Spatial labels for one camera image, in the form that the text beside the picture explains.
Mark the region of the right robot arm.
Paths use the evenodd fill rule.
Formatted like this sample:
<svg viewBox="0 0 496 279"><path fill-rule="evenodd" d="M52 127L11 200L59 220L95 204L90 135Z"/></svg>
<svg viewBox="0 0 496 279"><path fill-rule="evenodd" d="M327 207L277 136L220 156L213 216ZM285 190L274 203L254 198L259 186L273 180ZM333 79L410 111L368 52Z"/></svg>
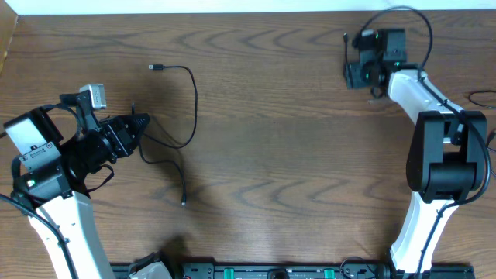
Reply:
<svg viewBox="0 0 496 279"><path fill-rule="evenodd" d="M481 195L491 174L479 111L452 103L417 64L407 61L404 29L363 29L352 45L359 60L345 62L349 89L370 88L398 104L415 125L406 162L412 194L404 224L379 278L441 278L462 267L434 268L432 255L450 216Z"/></svg>

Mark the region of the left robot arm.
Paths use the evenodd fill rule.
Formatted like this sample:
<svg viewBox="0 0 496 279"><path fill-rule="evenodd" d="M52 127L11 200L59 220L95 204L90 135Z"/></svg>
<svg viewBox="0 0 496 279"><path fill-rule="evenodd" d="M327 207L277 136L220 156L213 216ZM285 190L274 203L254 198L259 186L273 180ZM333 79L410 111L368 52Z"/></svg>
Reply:
<svg viewBox="0 0 496 279"><path fill-rule="evenodd" d="M113 278L98 238L90 190L85 178L110 169L137 148L148 114L95 120L92 110L78 109L76 133L64 140L45 105L5 123L19 150L12 162L13 190L8 201L29 217L59 278Z"/></svg>

